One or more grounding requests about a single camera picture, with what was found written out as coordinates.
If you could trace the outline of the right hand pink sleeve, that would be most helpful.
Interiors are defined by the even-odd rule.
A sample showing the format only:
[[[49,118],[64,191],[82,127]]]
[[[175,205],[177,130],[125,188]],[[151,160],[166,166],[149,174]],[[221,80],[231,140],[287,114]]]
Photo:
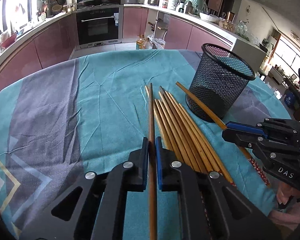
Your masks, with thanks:
[[[293,197],[293,200],[288,204],[290,197]],[[279,204],[288,205],[282,211],[272,210],[268,218],[275,224],[294,231],[300,224],[300,191],[284,182],[280,182],[276,200]]]

